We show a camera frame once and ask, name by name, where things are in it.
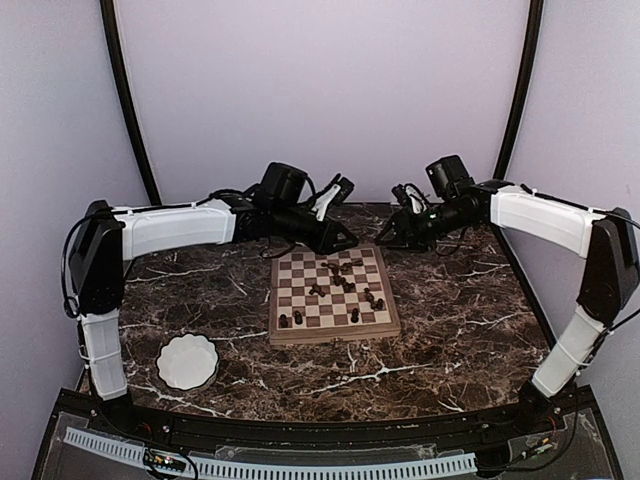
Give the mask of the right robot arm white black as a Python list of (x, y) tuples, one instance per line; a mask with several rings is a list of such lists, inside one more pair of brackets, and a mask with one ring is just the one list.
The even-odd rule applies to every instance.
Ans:
[(567, 314), (552, 321), (555, 344), (528, 382), (539, 396), (528, 396), (510, 413), (517, 432), (534, 432), (549, 416), (544, 398), (558, 394), (607, 337), (639, 315), (628, 305), (639, 288), (638, 223), (624, 209), (579, 205), (503, 180), (456, 181), (441, 190), (439, 203), (420, 199), (410, 185), (394, 193), (399, 209), (377, 244), (434, 250), (452, 232), (486, 225), (514, 247), (543, 311)]

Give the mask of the black right frame post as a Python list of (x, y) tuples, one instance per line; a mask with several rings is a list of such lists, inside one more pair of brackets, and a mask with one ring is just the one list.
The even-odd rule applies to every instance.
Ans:
[(523, 47), (513, 98), (493, 172), (493, 177), (500, 180), (506, 179), (524, 114), (542, 26), (543, 10), (543, 0), (531, 0), (529, 2)]

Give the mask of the black left frame post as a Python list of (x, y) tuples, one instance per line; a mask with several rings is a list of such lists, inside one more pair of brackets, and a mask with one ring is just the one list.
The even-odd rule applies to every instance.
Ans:
[(116, 15), (116, 2), (100, 0), (99, 6), (112, 76), (136, 167), (148, 201), (153, 206), (159, 206), (162, 200), (146, 151), (127, 75)]

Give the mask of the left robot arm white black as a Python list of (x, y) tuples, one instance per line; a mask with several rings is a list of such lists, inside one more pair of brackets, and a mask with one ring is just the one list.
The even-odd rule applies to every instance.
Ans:
[(141, 427), (129, 394), (121, 353), (119, 317), (127, 273), (139, 263), (167, 261), (181, 250), (217, 249), (278, 238), (320, 255), (354, 248), (357, 237), (329, 217), (333, 199), (316, 206), (258, 193), (219, 190), (207, 198), (173, 205), (89, 205), (70, 229), (61, 254), (65, 314), (79, 323), (79, 343), (103, 421), (120, 436)]

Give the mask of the wooden chess board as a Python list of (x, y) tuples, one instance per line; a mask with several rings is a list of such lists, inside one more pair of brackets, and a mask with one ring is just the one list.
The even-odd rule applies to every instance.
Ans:
[[(335, 286), (333, 274), (321, 266), (322, 262), (351, 262), (352, 267), (341, 274), (356, 286), (353, 293), (345, 293)], [(311, 285), (330, 287), (325, 297), (310, 295)], [(369, 288), (375, 300), (383, 298), (385, 307), (371, 306), (365, 299)], [(358, 323), (351, 322), (354, 308), (360, 311)], [(303, 323), (294, 322), (299, 310)], [(280, 327), (280, 316), (286, 315), (289, 327)], [(363, 244), (331, 255), (317, 255), (308, 249), (294, 250), (271, 261), (271, 290), (269, 340), (273, 345), (327, 343), (333, 340), (352, 341), (396, 337), (401, 324), (379, 248)]]

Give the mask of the white fluted ceramic bowl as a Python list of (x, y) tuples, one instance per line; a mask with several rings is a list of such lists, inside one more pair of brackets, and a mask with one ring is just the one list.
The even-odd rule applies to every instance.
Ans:
[(217, 377), (220, 356), (203, 335), (173, 337), (156, 359), (159, 378), (171, 389), (189, 391), (210, 385)]

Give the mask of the black frame post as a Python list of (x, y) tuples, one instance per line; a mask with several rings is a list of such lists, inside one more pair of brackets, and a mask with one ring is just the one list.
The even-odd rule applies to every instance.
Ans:
[(500, 180), (506, 179), (524, 114), (542, 26), (543, 10), (543, 0), (531, 0), (529, 2), (523, 47), (513, 98), (493, 172), (493, 177)]
[(159, 206), (162, 200), (146, 151), (127, 75), (116, 15), (116, 2), (100, 0), (99, 6), (112, 76), (136, 167), (148, 201), (153, 206)]

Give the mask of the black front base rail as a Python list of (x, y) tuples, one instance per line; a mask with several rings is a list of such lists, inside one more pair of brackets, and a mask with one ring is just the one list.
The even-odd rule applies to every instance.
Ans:
[[(575, 408), (595, 407), (591, 387), (570, 388), (556, 398), (539, 420), (531, 421), (531, 434), (569, 427)], [(346, 423), (287, 423), (249, 421), (191, 415), (132, 405), (134, 433), (119, 432), (97, 411), (89, 395), (61, 389), (49, 416), (46, 433), (62, 426), (63, 414), (79, 420), (80, 427), (114, 434), (144, 446), (171, 452), (214, 453), (222, 447), (247, 447), (280, 451), (355, 451), (435, 445), (438, 451), (505, 450), (507, 442), (525, 434), (514, 427), (518, 407), (510, 404), (477, 412), (454, 413), (408, 420)]]

